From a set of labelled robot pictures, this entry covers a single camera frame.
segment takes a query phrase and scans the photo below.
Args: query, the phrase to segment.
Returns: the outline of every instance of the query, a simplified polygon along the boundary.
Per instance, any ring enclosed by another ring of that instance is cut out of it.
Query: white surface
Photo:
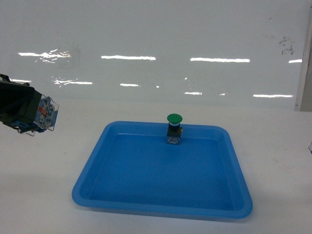
[[[61,101],[53,132],[0,125],[0,233],[307,234],[312,216],[312,113],[170,104]],[[104,126],[116,120],[216,125],[232,139],[253,199],[237,222],[110,214],[76,205],[72,188]]]
[[[2,0],[0,71],[58,98],[293,110],[310,3]]]
[[[310,233],[312,115],[292,111],[300,63],[289,63],[302,58],[309,10],[310,0],[2,0],[0,72],[30,80],[60,109],[54,132],[0,125],[0,233]],[[156,59],[101,58],[117,55]],[[109,214],[72,201],[105,125],[173,112],[230,133],[253,199],[248,218]]]

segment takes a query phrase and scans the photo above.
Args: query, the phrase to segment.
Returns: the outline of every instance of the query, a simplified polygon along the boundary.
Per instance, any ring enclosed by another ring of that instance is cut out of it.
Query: white tabletop
[[[72,188],[104,127],[116,120],[216,125],[232,139],[253,211],[237,222],[110,214],[83,208]],[[62,101],[53,132],[1,125],[0,231],[10,233],[309,233],[312,113],[170,104]]]

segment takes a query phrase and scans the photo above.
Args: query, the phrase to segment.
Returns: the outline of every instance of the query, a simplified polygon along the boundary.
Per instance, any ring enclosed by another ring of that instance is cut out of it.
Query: green push button
[[[180,123],[183,118],[181,115],[178,115],[178,114],[170,114],[167,116],[167,120],[170,122],[170,123],[173,123],[173,124],[178,124]]]

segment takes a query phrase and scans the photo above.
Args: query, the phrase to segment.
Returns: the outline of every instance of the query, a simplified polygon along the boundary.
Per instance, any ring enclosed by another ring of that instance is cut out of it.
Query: glossy white wall
[[[1,1],[0,71],[56,102],[294,109],[310,3]]]

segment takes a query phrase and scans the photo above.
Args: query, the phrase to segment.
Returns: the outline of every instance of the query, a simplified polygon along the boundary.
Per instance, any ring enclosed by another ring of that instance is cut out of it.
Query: blue plastic tray
[[[166,123],[107,125],[74,186],[75,203],[135,215],[248,216],[253,203],[227,131],[181,126],[181,142],[173,145]]]

